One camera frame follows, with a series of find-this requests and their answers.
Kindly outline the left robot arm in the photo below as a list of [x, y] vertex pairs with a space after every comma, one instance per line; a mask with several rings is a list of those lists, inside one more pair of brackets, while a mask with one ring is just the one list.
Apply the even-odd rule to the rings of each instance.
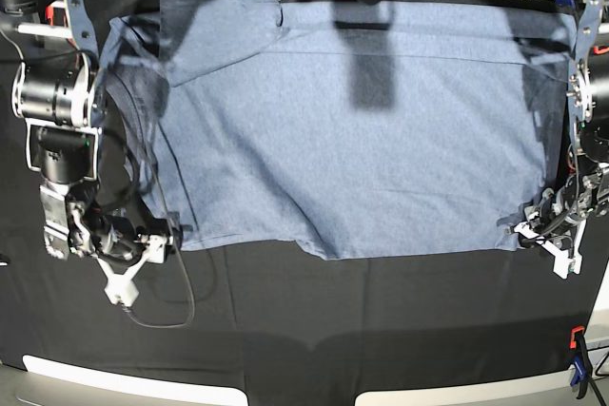
[[577, 25], [566, 94], [569, 135], [565, 185], [548, 189], [514, 228], [525, 244], [567, 238], [608, 211], [608, 0], [556, 0]]

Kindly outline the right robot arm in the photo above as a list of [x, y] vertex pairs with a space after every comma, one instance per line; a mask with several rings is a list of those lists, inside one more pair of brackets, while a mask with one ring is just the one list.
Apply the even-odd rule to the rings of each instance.
[[135, 191], [137, 165], [116, 203], [96, 202], [106, 104], [84, 0], [1, 0], [1, 35], [18, 54], [10, 103], [27, 126], [27, 166], [43, 177], [48, 253], [125, 268], [163, 263], [176, 244], [169, 223], [134, 227], [114, 213]]

